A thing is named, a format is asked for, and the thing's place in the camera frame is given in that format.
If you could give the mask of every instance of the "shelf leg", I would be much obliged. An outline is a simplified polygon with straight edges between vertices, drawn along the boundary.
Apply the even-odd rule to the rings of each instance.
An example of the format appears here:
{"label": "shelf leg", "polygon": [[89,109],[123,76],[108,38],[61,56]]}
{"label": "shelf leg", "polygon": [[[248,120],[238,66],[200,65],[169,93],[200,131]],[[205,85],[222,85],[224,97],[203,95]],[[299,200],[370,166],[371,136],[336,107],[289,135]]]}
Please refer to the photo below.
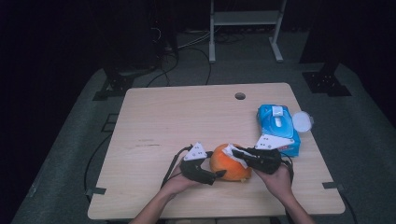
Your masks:
{"label": "shelf leg", "polygon": [[216,61],[215,52],[215,6],[214,0],[210,1],[210,40],[209,40],[209,62],[214,63]]}
{"label": "shelf leg", "polygon": [[285,8],[286,8],[286,3],[287,0],[283,0],[282,1],[282,6],[280,7],[279,10],[279,14],[277,15],[277,21],[276,21],[276,27],[275,27],[275,32],[274,32],[274,36],[270,37],[270,44],[271,44],[271,48],[274,52],[276,61],[278,63],[283,63],[283,57],[282,54],[280,53],[279,47],[277,46],[277,38],[279,36],[279,31],[280,31],[280,26],[282,24],[282,20],[283,20],[283,15],[285,14]]}

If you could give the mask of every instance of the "gray floor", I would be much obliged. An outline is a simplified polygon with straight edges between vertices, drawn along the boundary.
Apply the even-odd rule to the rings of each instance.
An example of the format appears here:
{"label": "gray floor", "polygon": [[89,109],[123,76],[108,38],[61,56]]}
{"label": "gray floor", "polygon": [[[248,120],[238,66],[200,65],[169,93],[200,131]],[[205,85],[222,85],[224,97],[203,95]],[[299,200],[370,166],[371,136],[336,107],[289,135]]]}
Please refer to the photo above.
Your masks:
{"label": "gray floor", "polygon": [[[197,36],[180,35],[179,45]],[[317,71],[322,64],[298,64],[307,33],[281,33],[278,44],[285,61],[277,63],[268,35],[245,35],[231,45],[217,45],[217,61],[211,65],[208,85],[287,82],[302,110],[315,119],[312,133],[334,181],[363,223],[394,223],[396,220],[396,132],[362,87],[359,78],[340,65],[339,81],[352,96],[329,97],[311,93],[302,72]],[[207,43],[192,46],[208,52]],[[177,67],[168,72],[171,86],[205,85],[210,68],[205,55],[183,49]],[[163,69],[175,65],[164,58]],[[145,88],[162,71],[139,77],[134,88]],[[13,223],[105,223],[87,217],[84,172],[95,149],[108,136],[101,132],[106,118],[119,113],[122,97],[93,101],[106,79],[103,70],[92,74],[44,162],[36,185],[27,195]],[[150,87],[168,85],[159,77]],[[87,173],[88,187],[95,186],[106,155],[108,141],[99,147]],[[351,211],[337,216],[315,217],[318,223],[353,223]]]}

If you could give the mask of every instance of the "orange object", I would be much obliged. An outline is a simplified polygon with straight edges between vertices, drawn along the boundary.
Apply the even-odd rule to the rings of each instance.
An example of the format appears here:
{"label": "orange object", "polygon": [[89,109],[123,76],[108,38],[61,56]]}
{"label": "orange object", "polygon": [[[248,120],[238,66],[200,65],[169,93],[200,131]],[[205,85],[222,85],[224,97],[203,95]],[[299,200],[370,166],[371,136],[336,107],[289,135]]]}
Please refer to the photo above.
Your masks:
{"label": "orange object", "polygon": [[213,155],[210,157],[210,169],[212,172],[226,170],[227,172],[222,177],[224,180],[231,181],[245,181],[251,177],[251,168],[247,169],[239,163],[228,157],[222,150],[226,148],[228,144],[222,144],[213,151]]}

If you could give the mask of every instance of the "blue package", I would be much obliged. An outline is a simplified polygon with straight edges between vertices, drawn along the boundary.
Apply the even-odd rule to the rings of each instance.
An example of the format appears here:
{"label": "blue package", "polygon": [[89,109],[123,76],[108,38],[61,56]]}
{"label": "blue package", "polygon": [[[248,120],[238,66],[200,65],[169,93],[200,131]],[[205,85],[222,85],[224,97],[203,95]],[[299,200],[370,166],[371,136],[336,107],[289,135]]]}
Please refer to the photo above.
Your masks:
{"label": "blue package", "polygon": [[292,138],[294,143],[279,147],[280,152],[288,156],[299,155],[301,140],[293,127],[293,122],[288,108],[284,105],[261,105],[257,113],[258,121],[262,127],[262,134],[269,134],[283,138]]}

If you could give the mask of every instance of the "hand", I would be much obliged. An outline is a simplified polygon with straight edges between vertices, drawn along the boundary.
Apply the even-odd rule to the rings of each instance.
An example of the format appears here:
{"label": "hand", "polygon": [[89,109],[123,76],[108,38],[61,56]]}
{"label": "hand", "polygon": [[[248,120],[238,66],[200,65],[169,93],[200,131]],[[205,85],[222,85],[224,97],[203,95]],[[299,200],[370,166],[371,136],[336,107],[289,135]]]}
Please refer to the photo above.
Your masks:
{"label": "hand", "polygon": [[272,175],[258,170],[254,170],[254,172],[262,179],[268,190],[282,203],[287,199],[294,198],[291,190],[289,170],[285,164],[282,163]]}
{"label": "hand", "polygon": [[184,190],[193,187],[193,186],[198,186],[201,183],[198,183],[193,180],[189,180],[183,174],[181,173],[180,170],[180,163],[175,167],[174,171],[170,175],[169,179],[166,181],[165,185],[163,185],[163,188],[160,191],[163,191],[165,193],[171,194],[173,199],[177,194],[183,192]]}

